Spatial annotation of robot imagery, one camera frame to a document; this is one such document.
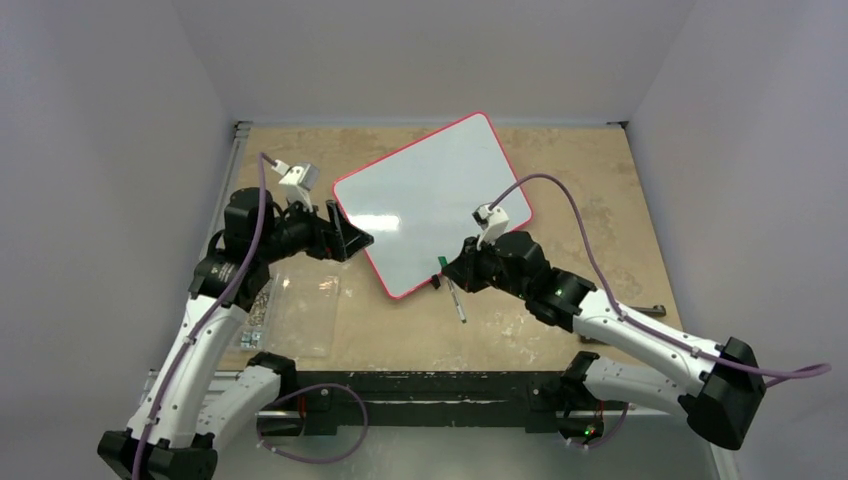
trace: marker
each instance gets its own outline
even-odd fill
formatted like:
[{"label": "marker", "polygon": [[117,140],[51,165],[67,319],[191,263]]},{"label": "marker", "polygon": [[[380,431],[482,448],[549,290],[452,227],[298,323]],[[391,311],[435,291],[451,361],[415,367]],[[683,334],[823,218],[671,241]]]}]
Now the marker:
[{"label": "marker", "polygon": [[[445,257],[439,257],[439,265],[441,265],[442,268],[446,267],[447,264],[448,261]],[[451,297],[453,297],[453,304],[456,306],[456,313],[459,314],[459,319],[462,323],[465,323],[468,319],[465,317],[465,310],[462,309],[462,304],[459,303],[459,295],[456,293],[456,285],[453,284],[453,280],[450,278],[445,277],[445,279],[448,281],[448,288],[451,291]]]}]

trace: cable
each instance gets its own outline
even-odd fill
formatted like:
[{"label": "cable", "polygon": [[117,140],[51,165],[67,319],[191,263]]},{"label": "cable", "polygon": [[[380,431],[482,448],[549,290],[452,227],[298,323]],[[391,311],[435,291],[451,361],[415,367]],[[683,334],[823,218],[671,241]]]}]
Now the cable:
[{"label": "cable", "polygon": [[356,443],[354,443],[352,447],[350,447],[344,453],[340,453],[339,455],[335,455],[335,456],[327,457],[327,458],[301,457],[300,455],[295,455],[294,453],[284,452],[284,451],[278,449],[277,447],[266,442],[265,439],[262,437],[262,433],[259,431],[258,425],[256,427],[256,436],[259,438],[259,444],[257,445],[257,447],[261,446],[261,447],[264,447],[269,452],[280,455],[281,457],[286,457],[288,459],[295,460],[295,461],[298,461],[298,462],[301,462],[301,463],[310,463],[310,464],[313,464],[313,465],[326,465],[328,463],[338,462],[339,460],[343,460],[343,459],[353,455],[353,452],[355,452],[359,448],[359,446],[362,445],[362,442],[365,440],[366,435],[368,435],[368,412],[365,409],[365,402],[362,401],[362,398],[360,398],[360,396],[357,395],[356,392],[351,390],[349,387],[346,387],[344,385],[340,385],[338,383],[319,383],[319,384],[316,384],[316,385],[311,385],[311,386],[306,387],[306,388],[301,388],[300,390],[298,390],[296,392],[292,392],[292,393],[290,393],[290,394],[288,394],[284,397],[280,397],[280,398],[274,400],[273,402],[271,402],[270,404],[268,404],[265,408],[279,407],[279,406],[281,406],[282,404],[286,403],[287,401],[291,400],[294,397],[297,397],[299,395],[303,395],[304,393],[311,392],[313,390],[322,389],[322,388],[335,388],[335,389],[338,389],[338,390],[344,390],[351,397],[353,397],[354,400],[356,400],[356,403],[359,404],[359,408],[362,409],[362,432],[359,434],[359,438],[356,439]]},{"label": "cable", "polygon": [[[499,203],[501,203],[503,201],[504,198],[507,197],[507,195],[512,193],[513,190],[520,187],[521,184],[523,184],[524,182],[526,182],[530,179],[533,179],[533,178],[544,178],[544,179],[552,181],[553,183],[555,183],[559,187],[560,190],[562,190],[562,193],[565,194],[566,198],[568,198],[568,203],[571,204],[571,209],[574,211],[574,217],[577,220],[577,227],[580,229],[580,236],[583,237],[583,245],[586,248],[586,256],[589,257],[589,263],[592,264],[592,269],[595,271],[595,274],[598,276],[598,279],[601,281],[601,284],[604,286],[604,290],[605,290],[605,293],[607,295],[607,298],[609,299],[610,306],[612,307],[613,310],[615,310],[615,313],[617,313],[627,323],[633,325],[634,327],[638,328],[639,330],[642,330],[645,333],[648,333],[649,335],[652,335],[656,338],[659,338],[660,340],[668,342],[668,343],[670,343],[670,344],[672,344],[672,345],[674,345],[678,348],[686,350],[696,357],[706,358],[707,360],[713,361],[717,364],[724,365],[724,366],[730,367],[730,368],[734,368],[736,370],[740,370],[740,371],[743,371],[743,372],[746,372],[746,373],[753,373],[753,374],[762,375],[762,376],[765,376],[765,377],[772,377],[773,380],[766,382],[766,387],[768,387],[768,388],[774,387],[775,385],[779,385],[779,384],[781,384],[781,383],[783,383],[787,380],[792,380],[792,379],[797,379],[797,378],[810,378],[810,377],[816,377],[816,376],[819,376],[819,375],[823,375],[823,374],[829,372],[832,369],[832,367],[830,366],[829,363],[817,363],[817,364],[814,364],[814,365],[809,365],[809,366],[806,366],[806,367],[803,367],[803,368],[799,368],[798,370],[794,370],[794,371],[791,371],[791,372],[780,371],[780,370],[770,370],[770,369],[758,368],[758,367],[751,367],[749,365],[744,365],[744,364],[741,364],[741,363],[738,363],[738,362],[734,362],[734,361],[731,361],[731,360],[727,360],[727,359],[706,353],[706,352],[704,352],[700,349],[697,349],[695,347],[688,345],[686,342],[678,340],[678,339],[676,339],[676,338],[674,338],[670,335],[666,335],[665,333],[660,332],[660,331],[658,331],[654,328],[651,328],[648,325],[645,325],[644,323],[642,323],[642,322],[636,320],[635,318],[631,317],[621,308],[621,305],[619,305],[618,301],[615,299],[615,296],[612,293],[612,288],[610,287],[610,284],[607,281],[606,276],[604,276],[604,273],[601,271],[601,268],[598,266],[598,262],[595,259],[595,254],[592,252],[592,247],[589,244],[589,236],[586,233],[586,226],[583,224],[583,216],[580,215],[580,210],[577,208],[577,202],[574,200],[574,197],[571,195],[571,192],[568,191],[568,188],[566,188],[566,186],[558,178],[556,178],[552,175],[548,175],[547,173],[533,173],[533,174],[527,175],[526,177],[521,178],[520,180],[518,180],[514,184],[512,184],[509,188],[504,190],[504,192],[501,193],[498,196],[498,198],[496,198],[489,205],[489,208],[494,208],[495,206],[497,206]],[[629,405],[625,406],[625,409],[622,411],[621,417],[619,418],[619,420],[615,424],[615,426],[612,428],[612,430],[609,432],[609,434],[604,435],[601,438],[600,441],[590,445],[589,448],[594,448],[594,447],[598,447],[598,446],[603,445],[604,443],[606,443],[606,441],[609,438],[611,438],[618,431],[618,429],[621,427],[621,424],[624,423],[624,418],[627,415],[627,408],[628,407],[629,407]]]},{"label": "cable", "polygon": [[165,375],[162,377],[162,383],[159,386],[159,390],[156,392],[156,395],[153,398],[153,402],[150,404],[150,412],[147,414],[147,423],[144,425],[144,428],[141,431],[141,436],[138,439],[138,446],[135,449],[135,457],[133,458],[133,467],[132,467],[132,480],[141,480],[141,459],[144,455],[144,447],[147,445],[147,440],[150,438],[150,431],[153,428],[154,423],[156,422],[156,413],[159,411],[159,407],[162,405],[162,399],[165,397],[165,392],[168,390],[168,387],[171,385],[171,381],[174,378],[174,375],[177,372],[177,368],[185,357],[188,349],[194,345],[194,340],[197,338],[197,334],[200,333],[204,328],[206,328],[206,324],[209,323],[209,319],[212,318],[212,314],[215,310],[218,309],[223,303],[224,299],[227,298],[235,288],[241,283],[245,274],[247,274],[248,267],[250,266],[250,262],[253,260],[253,256],[256,254],[256,249],[259,246],[259,238],[262,234],[262,224],[265,220],[265,168],[262,165],[262,160],[271,163],[272,165],[276,165],[276,162],[270,159],[268,155],[264,153],[260,153],[258,157],[259,163],[259,214],[256,216],[256,228],[253,231],[253,238],[250,240],[250,247],[247,249],[247,254],[244,256],[244,260],[239,266],[236,274],[233,275],[232,280],[227,285],[227,288],[221,292],[221,295],[215,300],[212,305],[209,306],[209,309],[200,317],[200,320],[194,325],[191,331],[188,334],[188,338],[191,339],[191,342],[183,343],[180,346],[180,349],[177,351],[177,354],[174,356],[174,360],[171,362],[171,365],[168,367],[168,370],[165,372]]}]

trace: whiteboard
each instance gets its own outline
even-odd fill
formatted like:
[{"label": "whiteboard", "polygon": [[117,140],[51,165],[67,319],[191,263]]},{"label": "whiteboard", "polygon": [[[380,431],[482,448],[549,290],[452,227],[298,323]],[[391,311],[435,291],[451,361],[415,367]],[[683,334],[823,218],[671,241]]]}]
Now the whiteboard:
[{"label": "whiteboard", "polygon": [[[365,250],[386,293],[399,299],[440,271],[480,234],[474,210],[516,176],[486,114],[478,112],[336,180],[333,195],[353,225],[374,236]],[[509,228],[530,221],[521,189],[501,205]]]}]

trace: gray wall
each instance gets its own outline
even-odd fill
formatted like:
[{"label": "gray wall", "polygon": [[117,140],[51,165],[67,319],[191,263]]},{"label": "gray wall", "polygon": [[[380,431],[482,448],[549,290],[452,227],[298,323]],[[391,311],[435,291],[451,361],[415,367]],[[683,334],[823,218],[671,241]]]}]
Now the gray wall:
[{"label": "gray wall", "polygon": [[629,118],[693,0],[174,0],[239,119]]},{"label": "gray wall", "polygon": [[229,120],[171,2],[0,2],[0,471],[114,478],[178,325]]},{"label": "gray wall", "polygon": [[760,363],[746,479],[848,472],[848,3],[697,2],[629,137],[685,326]]}]

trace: wooden table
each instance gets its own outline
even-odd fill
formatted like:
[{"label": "wooden table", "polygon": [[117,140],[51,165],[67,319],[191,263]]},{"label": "wooden table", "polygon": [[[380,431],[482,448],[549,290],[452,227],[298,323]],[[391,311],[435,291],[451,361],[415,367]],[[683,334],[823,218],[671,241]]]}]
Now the wooden table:
[{"label": "wooden table", "polygon": [[[332,199],[338,177],[382,157],[432,128],[253,128],[238,172],[238,188],[257,185],[260,151],[288,164],[321,169],[313,203]],[[631,306],[664,304],[665,322],[680,328],[651,219],[624,131],[619,128],[498,128],[516,174],[550,173],[572,191],[593,250],[613,291]],[[277,175],[266,170],[277,201]],[[525,191],[535,217],[525,227],[551,264],[597,283],[574,215],[553,184],[533,180]],[[298,255],[279,268],[296,273],[317,260]],[[339,267],[340,290],[332,348],[322,358],[297,359],[301,370],[561,370],[579,350],[634,363],[618,350],[585,345],[548,327],[523,302],[492,289],[460,292],[468,323],[460,323],[447,289],[423,288],[396,301],[386,295],[365,255]],[[286,355],[285,351],[274,353]],[[231,352],[222,369],[242,369],[251,352]]]}]

